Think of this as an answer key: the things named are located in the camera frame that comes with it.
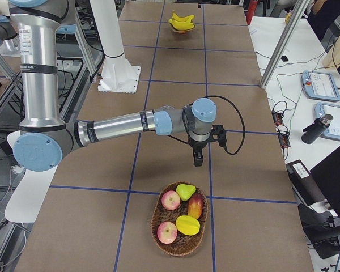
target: black stand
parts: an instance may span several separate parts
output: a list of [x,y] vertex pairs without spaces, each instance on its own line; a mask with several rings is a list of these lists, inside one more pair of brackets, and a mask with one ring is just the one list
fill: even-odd
[[304,204],[299,205],[299,214],[305,234],[322,259],[340,253],[340,219],[330,212],[319,214]]

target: table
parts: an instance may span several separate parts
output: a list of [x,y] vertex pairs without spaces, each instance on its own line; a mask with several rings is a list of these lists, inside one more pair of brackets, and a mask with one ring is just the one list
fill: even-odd
[[[172,10],[195,14],[195,30],[171,32]],[[244,146],[230,157],[209,145],[200,168],[190,147],[154,133],[75,151],[57,168],[16,271],[311,271],[242,7],[129,1],[120,27],[126,58],[142,67],[137,93],[98,92],[97,82],[79,119],[223,95],[243,114]],[[240,121],[216,103],[233,151]],[[176,181],[201,188],[210,206],[201,246],[183,258],[163,253],[150,228],[159,192]]]
[[[254,17],[251,25],[249,26],[255,51],[264,55],[257,55],[257,61],[261,73],[264,72],[263,68],[266,68],[267,66],[269,61],[267,57],[271,57],[284,26],[285,23],[283,18],[260,17]],[[285,66],[287,62],[280,61],[278,66],[283,67],[278,67],[275,70],[270,83],[266,87],[266,91],[268,97],[274,99],[276,102],[286,100],[288,102],[289,109],[292,109],[294,104],[284,96],[287,96],[294,101],[299,99],[296,111],[291,110],[285,112],[283,119],[285,125],[290,128],[291,136],[291,147],[289,148],[288,157],[285,159],[285,162],[289,163],[301,159],[304,165],[311,170],[323,158],[327,157],[332,151],[339,147],[340,142],[325,138],[318,138],[312,144],[306,144],[301,140],[301,136],[303,134],[302,130],[312,124],[315,120],[314,107],[319,100],[308,99],[305,93],[301,92],[302,84],[300,74],[295,74],[293,76],[279,76],[279,81],[284,94],[284,96],[282,96],[276,75],[292,75],[298,72],[302,73],[304,70],[312,71],[313,69],[317,69],[317,71],[320,72],[332,73],[338,87],[340,87],[340,75],[335,68],[318,69],[319,67],[323,67],[321,62],[326,56],[326,53],[305,19],[300,20],[283,54],[288,57],[288,63],[296,64]],[[312,205],[312,207],[320,213],[327,210],[322,202],[317,202]],[[320,271],[320,269],[329,267],[330,264],[335,264],[337,260],[337,256],[322,260],[313,249],[310,249],[310,255],[312,257],[315,271]]]

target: robotic arm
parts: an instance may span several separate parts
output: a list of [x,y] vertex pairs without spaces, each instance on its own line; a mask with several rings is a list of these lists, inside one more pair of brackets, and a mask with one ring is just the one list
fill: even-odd
[[225,144],[225,130],[213,127],[216,105],[207,98],[182,109],[144,110],[105,121],[66,124],[61,120],[55,34],[63,22],[73,23],[74,8],[75,0],[10,0],[11,18],[19,27],[25,103],[21,136],[13,148],[18,163],[46,171],[90,143],[144,131],[157,135],[187,132],[195,166],[202,165],[201,151],[208,142]]

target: label sticker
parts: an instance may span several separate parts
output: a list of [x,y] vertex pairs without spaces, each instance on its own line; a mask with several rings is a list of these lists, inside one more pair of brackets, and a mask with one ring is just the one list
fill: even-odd
[[301,179],[309,176],[306,169],[304,168],[304,166],[301,163],[294,164],[294,169],[299,174]]
[[20,54],[23,56],[33,55],[31,29],[19,29]]

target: red object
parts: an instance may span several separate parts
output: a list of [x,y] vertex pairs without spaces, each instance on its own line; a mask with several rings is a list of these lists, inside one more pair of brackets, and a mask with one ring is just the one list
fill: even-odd
[[250,23],[252,21],[254,11],[256,10],[256,7],[257,7],[257,3],[258,3],[258,0],[251,0],[251,2],[249,3],[248,11],[247,11],[247,14],[245,16],[245,18],[247,20],[247,25],[250,25]]

